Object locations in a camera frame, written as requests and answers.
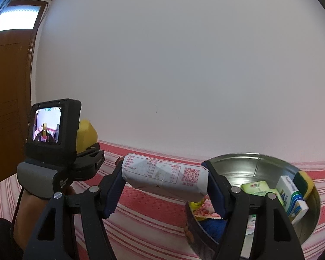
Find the person's left hand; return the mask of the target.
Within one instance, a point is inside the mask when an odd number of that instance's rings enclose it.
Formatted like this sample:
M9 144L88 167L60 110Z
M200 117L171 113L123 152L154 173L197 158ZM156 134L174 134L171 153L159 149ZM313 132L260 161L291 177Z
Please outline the person's left hand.
M23 251L26 249L33 229L48 202L49 200L41 199L23 190L20 204L17 206L18 211L13 229L13 237Z

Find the left forearm dark sleeve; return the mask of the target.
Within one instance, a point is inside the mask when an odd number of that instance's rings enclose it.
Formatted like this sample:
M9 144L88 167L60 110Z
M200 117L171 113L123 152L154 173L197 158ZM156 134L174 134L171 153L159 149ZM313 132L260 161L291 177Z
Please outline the left forearm dark sleeve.
M0 260L18 260L23 258L23 250L11 234L11 222L0 218Z

